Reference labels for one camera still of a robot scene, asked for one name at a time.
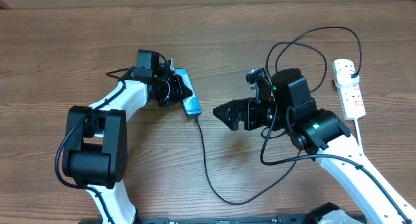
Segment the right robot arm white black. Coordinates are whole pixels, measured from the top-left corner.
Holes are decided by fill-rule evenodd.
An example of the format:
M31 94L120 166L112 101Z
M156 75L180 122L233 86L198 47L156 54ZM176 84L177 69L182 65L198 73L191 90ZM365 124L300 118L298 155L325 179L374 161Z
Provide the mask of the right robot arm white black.
M354 200L371 223L414 223L415 208L387 182L365 156L350 129L336 114L317 108L306 78L298 68L284 69L272 78L263 69L247 74L255 97L232 100L213 114L231 130L244 123L248 131L283 129L292 144L304 151L293 161L312 159L324 168Z

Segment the smartphone with blue screen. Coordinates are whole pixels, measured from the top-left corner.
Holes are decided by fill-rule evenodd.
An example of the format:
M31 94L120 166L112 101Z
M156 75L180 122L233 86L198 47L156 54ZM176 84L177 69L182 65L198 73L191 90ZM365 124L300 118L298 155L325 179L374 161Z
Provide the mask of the smartphone with blue screen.
M182 104L185 114L188 116L199 116L202 113L201 106L199 104L198 98L190 81L190 77L186 69L178 68L176 69L176 74L182 78L185 90L188 92L186 98L183 98Z

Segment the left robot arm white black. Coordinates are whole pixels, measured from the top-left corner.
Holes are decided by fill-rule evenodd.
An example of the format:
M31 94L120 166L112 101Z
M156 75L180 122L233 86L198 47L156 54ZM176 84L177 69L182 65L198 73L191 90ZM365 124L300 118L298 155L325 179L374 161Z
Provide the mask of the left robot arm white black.
M150 101L161 108L185 104L194 90L187 70L156 51L140 49L135 66L106 75L117 81L113 91L91 105L69 109L55 175L64 186L91 195L100 223L139 223L124 184L127 122Z

